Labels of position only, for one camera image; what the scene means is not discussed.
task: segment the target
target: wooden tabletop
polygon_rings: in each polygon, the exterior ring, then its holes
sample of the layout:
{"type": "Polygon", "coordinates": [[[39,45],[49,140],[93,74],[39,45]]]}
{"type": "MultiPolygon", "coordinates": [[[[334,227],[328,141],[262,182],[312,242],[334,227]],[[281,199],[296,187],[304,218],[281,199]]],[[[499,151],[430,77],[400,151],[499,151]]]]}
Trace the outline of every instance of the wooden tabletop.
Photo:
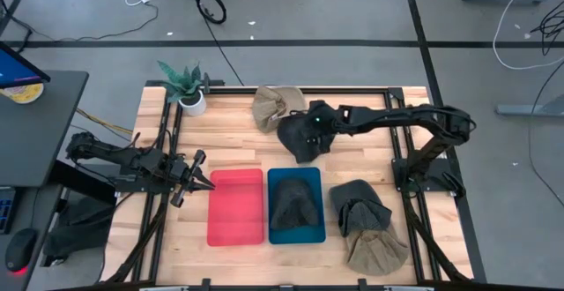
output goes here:
{"type": "MultiPolygon", "coordinates": [[[[404,87],[405,103],[428,103],[425,87],[404,87]]],[[[157,137],[165,91],[147,87],[137,114],[135,133],[141,132],[139,146],[148,146],[157,137]]],[[[374,94],[306,95],[307,102],[323,99],[338,105],[385,108],[383,97],[374,94]]],[[[158,285],[200,285],[210,278],[212,285],[355,285],[360,278],[368,284],[414,284],[415,272],[410,256],[398,271],[383,277],[365,276],[345,265],[346,243],[341,237],[337,217],[328,197],[329,188],[354,179],[369,182],[384,205],[392,210],[392,224],[401,241],[409,246],[404,209],[394,186],[390,166],[393,158],[389,129],[374,129],[354,137],[338,135],[331,152],[309,164],[296,164],[294,157],[280,144],[276,132],[263,134],[253,121],[251,94],[209,94],[208,108],[199,117],[184,116],[178,153],[191,158],[197,149],[206,152],[204,175],[216,169],[317,167],[323,183],[323,204],[327,239],[318,244],[272,245],[268,242],[268,206],[264,204],[265,240],[260,245],[211,247],[206,242],[208,196],[206,191],[185,197],[182,208],[168,207],[160,256],[158,285]]],[[[171,107],[172,130],[175,106],[171,107]]],[[[428,131],[412,127],[416,148],[431,137],[428,131]]],[[[407,154],[400,133],[403,156],[407,154]]],[[[137,242],[145,204],[144,193],[134,194],[116,211],[106,247],[102,279],[112,275],[137,242]]],[[[454,199],[446,192],[427,192],[427,209],[434,238],[458,270],[472,276],[470,260],[454,199]]],[[[425,244],[419,239],[425,275],[431,270],[425,244]]],[[[152,242],[145,251],[142,277],[147,276],[152,242]]]]}

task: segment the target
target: beige cloth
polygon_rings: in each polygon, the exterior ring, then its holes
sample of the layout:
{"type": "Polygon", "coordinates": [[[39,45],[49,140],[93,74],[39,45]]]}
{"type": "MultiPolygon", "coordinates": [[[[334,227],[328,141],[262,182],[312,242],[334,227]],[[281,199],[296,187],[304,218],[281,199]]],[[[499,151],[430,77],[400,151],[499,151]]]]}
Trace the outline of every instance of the beige cloth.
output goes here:
{"type": "Polygon", "coordinates": [[[355,272],[383,276],[401,268],[409,248],[397,239],[394,228],[353,231],[346,237],[346,263],[355,272]]]}
{"type": "Polygon", "coordinates": [[[306,100],[297,87],[266,87],[256,89],[253,100],[253,117],[256,126],[264,133],[278,128],[280,119],[292,110],[307,110],[306,100]]]}

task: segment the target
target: monitor screen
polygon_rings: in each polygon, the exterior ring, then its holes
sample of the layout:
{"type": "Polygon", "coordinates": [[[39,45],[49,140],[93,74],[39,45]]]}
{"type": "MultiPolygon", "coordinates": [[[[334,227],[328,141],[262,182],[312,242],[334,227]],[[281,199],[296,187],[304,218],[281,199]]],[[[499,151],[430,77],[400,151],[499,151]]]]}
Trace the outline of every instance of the monitor screen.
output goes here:
{"type": "Polygon", "coordinates": [[[31,85],[48,80],[45,73],[11,48],[5,45],[0,47],[0,88],[31,85]]]}

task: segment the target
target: plastic tray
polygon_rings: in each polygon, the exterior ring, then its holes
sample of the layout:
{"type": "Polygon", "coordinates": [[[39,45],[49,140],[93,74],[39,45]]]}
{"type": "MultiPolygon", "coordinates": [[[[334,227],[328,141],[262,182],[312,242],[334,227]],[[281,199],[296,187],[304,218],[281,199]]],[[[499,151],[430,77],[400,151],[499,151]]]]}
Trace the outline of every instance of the plastic tray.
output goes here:
{"type": "Polygon", "coordinates": [[[325,241],[325,218],[323,217],[323,196],[321,192],[321,174],[318,168],[271,168],[268,171],[268,223],[269,241],[279,243],[322,243],[325,241]],[[315,207],[319,216],[319,226],[272,230],[271,218],[273,196],[278,181],[287,177],[298,177],[306,180],[311,188],[315,207]]]}
{"type": "Polygon", "coordinates": [[[211,172],[208,237],[210,246],[264,241],[263,171],[259,168],[211,172]]]}

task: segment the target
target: blue tray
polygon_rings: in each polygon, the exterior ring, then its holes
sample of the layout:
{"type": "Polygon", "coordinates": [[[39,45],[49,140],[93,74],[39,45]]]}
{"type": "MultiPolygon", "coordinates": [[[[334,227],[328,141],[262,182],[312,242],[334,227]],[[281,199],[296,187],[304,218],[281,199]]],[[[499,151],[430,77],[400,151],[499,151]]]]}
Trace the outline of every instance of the blue tray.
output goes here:
{"type": "Polygon", "coordinates": [[[325,241],[325,218],[323,217],[323,196],[321,192],[321,174],[319,168],[271,168],[268,171],[268,238],[272,244],[279,243],[323,243],[325,241]],[[273,199],[278,181],[287,177],[306,180],[311,188],[319,226],[272,230],[273,199]]]}

